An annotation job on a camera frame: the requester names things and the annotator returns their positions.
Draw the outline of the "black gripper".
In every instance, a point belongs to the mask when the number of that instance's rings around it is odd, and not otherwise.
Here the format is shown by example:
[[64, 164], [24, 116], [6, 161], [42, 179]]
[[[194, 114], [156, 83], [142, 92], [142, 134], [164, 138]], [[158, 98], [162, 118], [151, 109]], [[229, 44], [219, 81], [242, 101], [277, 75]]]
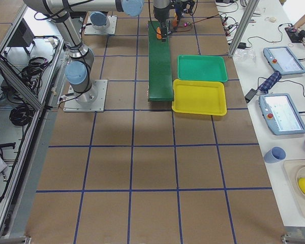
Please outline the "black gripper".
[[165, 42], [167, 40], [167, 37], [171, 34], [171, 24], [170, 21], [160, 21], [159, 24], [162, 42]]

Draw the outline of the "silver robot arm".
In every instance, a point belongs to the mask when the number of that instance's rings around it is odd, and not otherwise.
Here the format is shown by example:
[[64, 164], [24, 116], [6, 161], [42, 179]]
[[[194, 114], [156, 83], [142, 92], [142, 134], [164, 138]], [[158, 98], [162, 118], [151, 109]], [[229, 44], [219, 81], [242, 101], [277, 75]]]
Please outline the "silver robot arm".
[[[144, 1], [98, 1], [95, 3], [95, 8], [99, 6], [101, 8], [98, 11], [93, 11], [89, 14], [89, 19], [94, 29], [103, 31], [110, 26], [110, 21], [107, 17], [107, 13], [116, 9], [117, 12], [124, 12], [129, 16], [135, 17], [140, 15]], [[168, 34], [168, 27], [166, 24], [169, 18], [171, 3], [170, 1], [153, 1], [154, 17], [159, 22], [159, 32], [157, 28], [153, 29], [157, 32], [158, 37], [162, 42], [166, 41]]]
[[51, 19], [59, 30], [72, 64], [84, 71], [84, 78], [76, 78], [76, 82], [70, 81], [74, 91], [74, 98], [84, 98], [92, 90], [93, 83], [90, 81], [90, 70], [94, 61], [94, 54], [80, 38], [73, 26], [71, 12], [99, 11], [124, 12], [135, 17], [142, 12], [144, 1], [24, 1], [24, 3], [45, 16], [42, 20]]

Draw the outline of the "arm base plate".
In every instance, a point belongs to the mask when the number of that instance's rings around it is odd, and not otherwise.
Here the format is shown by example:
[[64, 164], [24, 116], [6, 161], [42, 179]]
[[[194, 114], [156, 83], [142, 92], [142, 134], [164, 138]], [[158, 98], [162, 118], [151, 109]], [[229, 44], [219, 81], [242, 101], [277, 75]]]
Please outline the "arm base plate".
[[88, 36], [114, 35], [117, 16], [91, 15], [88, 18], [84, 34]]
[[108, 80], [92, 80], [92, 87], [89, 91], [71, 95], [64, 102], [64, 112], [103, 112], [107, 93]]

